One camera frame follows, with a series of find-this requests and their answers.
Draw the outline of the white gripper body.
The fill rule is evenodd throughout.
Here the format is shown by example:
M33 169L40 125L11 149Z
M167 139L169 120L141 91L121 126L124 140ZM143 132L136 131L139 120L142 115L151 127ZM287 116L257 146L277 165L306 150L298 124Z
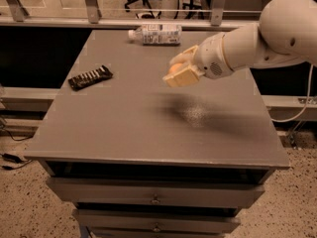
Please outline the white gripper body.
M193 61L208 78L218 79L233 73L224 56L224 36L224 33L219 33L207 38L195 52Z

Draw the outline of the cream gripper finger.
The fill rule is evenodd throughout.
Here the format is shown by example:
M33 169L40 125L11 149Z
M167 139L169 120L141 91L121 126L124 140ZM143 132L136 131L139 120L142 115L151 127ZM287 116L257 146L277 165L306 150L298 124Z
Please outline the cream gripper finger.
M169 87L183 87L197 83L204 72L196 65L183 63L174 73L164 76L162 79Z
M198 49L198 46L192 46L182 53L178 54L169 61L169 65L174 65L176 63L185 63L187 61L193 61L194 55Z

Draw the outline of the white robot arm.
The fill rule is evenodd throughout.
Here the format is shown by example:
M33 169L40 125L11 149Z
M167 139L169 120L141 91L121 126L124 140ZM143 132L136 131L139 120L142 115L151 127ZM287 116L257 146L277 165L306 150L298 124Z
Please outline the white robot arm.
M247 67L266 69L302 62L317 65L317 3L271 0L256 23L205 39L174 57L163 81L170 87L218 79Z

